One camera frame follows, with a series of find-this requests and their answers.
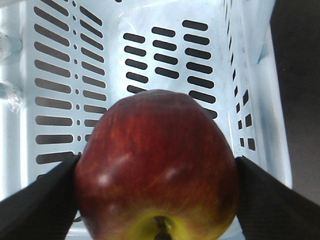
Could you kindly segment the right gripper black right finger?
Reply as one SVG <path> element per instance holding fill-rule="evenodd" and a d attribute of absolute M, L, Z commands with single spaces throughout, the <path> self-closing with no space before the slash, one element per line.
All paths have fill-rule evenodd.
<path fill-rule="evenodd" d="M 246 157 L 235 159 L 240 197 L 237 218 L 247 240 L 318 240 L 320 207 Z"/>

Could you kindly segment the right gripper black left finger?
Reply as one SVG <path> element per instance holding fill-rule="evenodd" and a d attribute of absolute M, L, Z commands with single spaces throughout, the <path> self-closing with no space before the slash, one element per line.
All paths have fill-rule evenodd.
<path fill-rule="evenodd" d="M 64 240 L 78 207 L 72 155 L 48 173 L 0 202 L 2 240 Z"/>

